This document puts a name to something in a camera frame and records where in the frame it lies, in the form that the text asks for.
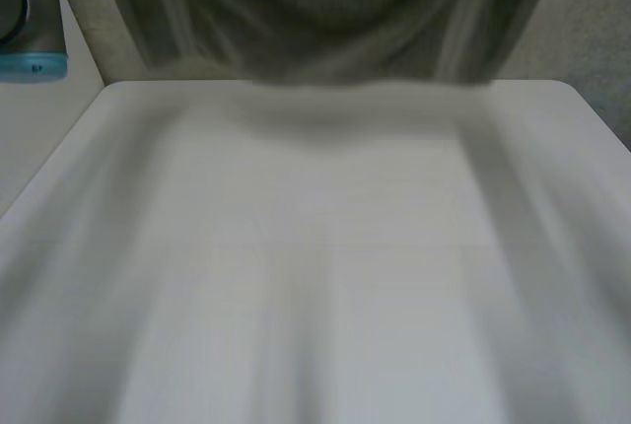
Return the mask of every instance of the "white surface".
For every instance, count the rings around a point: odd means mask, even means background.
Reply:
[[[559,83],[105,89],[0,220],[3,282],[36,273],[0,317],[0,422],[289,424],[296,353],[321,422],[626,422],[607,317],[516,292],[512,251],[545,245],[487,209],[474,171],[497,164],[463,150],[487,116],[525,166],[571,160],[629,209],[628,152]]]
[[[0,84],[0,216],[68,133],[104,83],[67,0],[61,0],[69,76]]]

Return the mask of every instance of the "blue ring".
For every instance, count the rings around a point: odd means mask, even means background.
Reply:
[[[68,55],[62,52],[0,54],[0,82],[54,82],[68,75]]]

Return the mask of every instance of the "gray cloth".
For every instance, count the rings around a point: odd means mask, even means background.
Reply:
[[[202,56],[277,84],[486,82],[536,0],[116,0],[150,66]]]

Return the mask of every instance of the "white table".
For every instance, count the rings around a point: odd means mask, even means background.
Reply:
[[[0,422],[627,422],[630,186],[556,82],[110,86],[0,219]]]

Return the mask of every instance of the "wall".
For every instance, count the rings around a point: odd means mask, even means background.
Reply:
[[[71,0],[106,82],[221,78],[186,64],[142,67],[113,0]],[[631,0],[541,0],[501,77],[557,79],[574,86],[631,147]]]
[[[567,82],[631,148],[631,0],[541,0],[501,75]]]

